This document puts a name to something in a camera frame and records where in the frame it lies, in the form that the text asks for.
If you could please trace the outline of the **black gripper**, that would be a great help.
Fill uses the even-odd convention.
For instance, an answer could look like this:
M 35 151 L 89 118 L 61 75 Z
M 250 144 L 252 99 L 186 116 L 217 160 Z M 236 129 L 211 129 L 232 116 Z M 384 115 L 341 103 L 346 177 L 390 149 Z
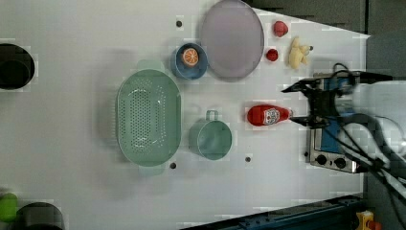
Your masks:
M 296 124 L 309 128 L 324 128 L 329 121 L 322 117 L 337 117 L 339 115 L 336 104 L 335 90 L 321 90 L 318 88 L 319 80 L 303 79 L 285 88 L 282 93 L 302 92 L 308 95 L 309 116 L 291 117 Z

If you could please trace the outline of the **black cylinder robot base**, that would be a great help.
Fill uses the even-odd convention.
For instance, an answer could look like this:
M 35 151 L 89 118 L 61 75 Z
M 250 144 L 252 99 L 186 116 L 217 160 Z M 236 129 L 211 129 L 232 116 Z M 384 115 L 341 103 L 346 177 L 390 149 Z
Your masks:
M 2 43 L 0 45 L 0 88 L 19 89 L 34 77 L 33 57 L 22 47 Z

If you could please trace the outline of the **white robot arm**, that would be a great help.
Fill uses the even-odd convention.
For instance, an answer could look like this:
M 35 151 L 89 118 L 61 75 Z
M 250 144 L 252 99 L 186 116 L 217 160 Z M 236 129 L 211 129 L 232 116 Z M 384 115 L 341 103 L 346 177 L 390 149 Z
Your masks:
M 337 171 L 369 172 L 405 195 L 405 82 L 338 77 L 304 79 L 283 90 L 300 92 L 309 128 L 309 161 Z

